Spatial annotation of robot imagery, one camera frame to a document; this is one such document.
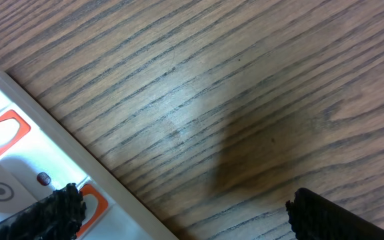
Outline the white USB charger plug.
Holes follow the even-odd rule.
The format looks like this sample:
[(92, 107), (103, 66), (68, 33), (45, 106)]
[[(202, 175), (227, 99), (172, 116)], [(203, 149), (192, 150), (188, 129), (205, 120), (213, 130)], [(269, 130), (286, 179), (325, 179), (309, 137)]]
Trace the white USB charger plug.
[(14, 214), (36, 202), (36, 198), (0, 165), (0, 213)]

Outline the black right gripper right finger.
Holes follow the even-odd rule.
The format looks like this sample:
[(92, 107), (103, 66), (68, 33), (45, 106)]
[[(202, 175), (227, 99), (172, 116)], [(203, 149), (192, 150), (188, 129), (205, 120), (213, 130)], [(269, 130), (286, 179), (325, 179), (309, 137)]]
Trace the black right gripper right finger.
[(298, 240), (384, 240), (384, 229), (309, 189), (298, 189), (285, 206)]

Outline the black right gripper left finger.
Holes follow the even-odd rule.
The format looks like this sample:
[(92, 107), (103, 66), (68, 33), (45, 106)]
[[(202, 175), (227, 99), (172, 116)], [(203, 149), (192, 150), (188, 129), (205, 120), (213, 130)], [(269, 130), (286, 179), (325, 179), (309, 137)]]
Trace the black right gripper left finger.
[(69, 183), (0, 222), (0, 240), (76, 239), (86, 209), (83, 193)]

